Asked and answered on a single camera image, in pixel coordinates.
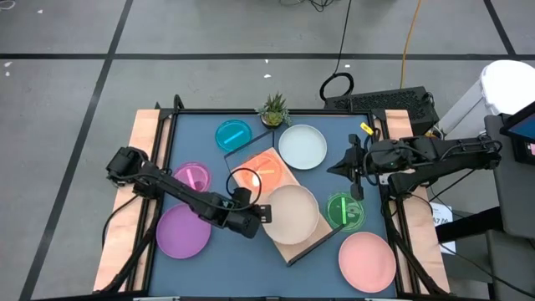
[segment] floor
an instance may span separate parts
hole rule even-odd
[[[91,293],[115,195],[104,167],[137,109],[169,106],[174,94],[188,108],[251,108],[277,91],[291,108],[323,107],[347,3],[317,13],[277,0],[27,0],[0,11],[3,299]],[[353,1],[340,68],[355,93],[399,86],[416,4]],[[534,9],[531,0],[424,1],[405,86],[425,86],[442,116],[492,60],[535,65]],[[326,94],[343,90],[335,81]],[[492,206],[468,180],[443,200],[467,212]]]

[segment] blue tabletop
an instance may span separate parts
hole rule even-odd
[[[188,161],[205,164],[212,175],[209,191],[226,195],[225,181],[229,174],[223,159],[225,151],[217,146],[215,132],[226,120],[243,120],[252,130],[252,136],[266,131],[256,115],[179,115],[174,145],[171,151],[171,169]],[[352,116],[292,116],[294,124],[311,125],[322,132],[327,141],[327,156],[309,171],[292,173],[302,186],[306,186],[318,200],[324,214],[328,197],[336,192],[348,191],[350,182],[342,176],[326,172],[340,161],[350,147],[349,134],[358,134],[364,141],[366,134],[360,129],[368,123],[364,115]],[[275,132],[275,148],[285,126]],[[257,153],[272,144],[271,136],[228,158],[230,167],[239,165],[239,157],[247,152]],[[386,240],[384,219],[380,214],[380,194],[376,186],[363,181],[366,222],[360,228]],[[163,211],[179,203],[165,196]],[[310,298],[393,298],[394,284],[379,293],[363,293],[351,287],[342,276],[338,265],[339,248],[350,233],[340,232],[312,251],[305,258],[287,268],[273,241],[261,228],[253,239],[247,239],[228,229],[213,227],[206,247],[193,258],[173,259],[159,248],[155,251],[150,296],[188,297],[252,297],[282,296]]]

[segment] green petri dish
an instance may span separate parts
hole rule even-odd
[[[348,192],[335,193],[327,202],[326,217],[332,228],[345,223],[343,232],[357,232],[366,221],[364,203],[356,201]]]

